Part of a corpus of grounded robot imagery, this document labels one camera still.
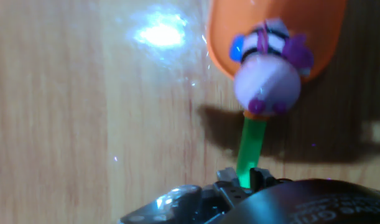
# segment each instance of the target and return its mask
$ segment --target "wooden table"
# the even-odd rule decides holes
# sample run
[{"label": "wooden table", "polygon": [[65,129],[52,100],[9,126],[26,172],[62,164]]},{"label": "wooden table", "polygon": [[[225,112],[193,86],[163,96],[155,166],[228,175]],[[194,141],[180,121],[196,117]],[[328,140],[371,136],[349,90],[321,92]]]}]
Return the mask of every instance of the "wooden table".
[{"label": "wooden table", "polygon": [[[114,223],[234,166],[242,115],[206,51],[208,4],[0,0],[0,223]],[[349,1],[304,93],[260,166],[380,189],[380,1]]]}]

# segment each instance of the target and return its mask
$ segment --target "white toy head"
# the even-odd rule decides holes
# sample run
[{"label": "white toy head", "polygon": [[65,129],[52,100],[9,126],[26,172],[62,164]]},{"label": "white toy head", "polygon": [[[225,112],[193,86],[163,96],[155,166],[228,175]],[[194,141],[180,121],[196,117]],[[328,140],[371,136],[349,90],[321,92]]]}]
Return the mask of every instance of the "white toy head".
[{"label": "white toy head", "polygon": [[308,75],[313,64],[304,42],[304,35],[290,38],[280,19],[260,23],[249,35],[234,39],[230,57],[241,62],[234,92],[245,109],[272,116],[293,107],[300,95],[300,76]]}]

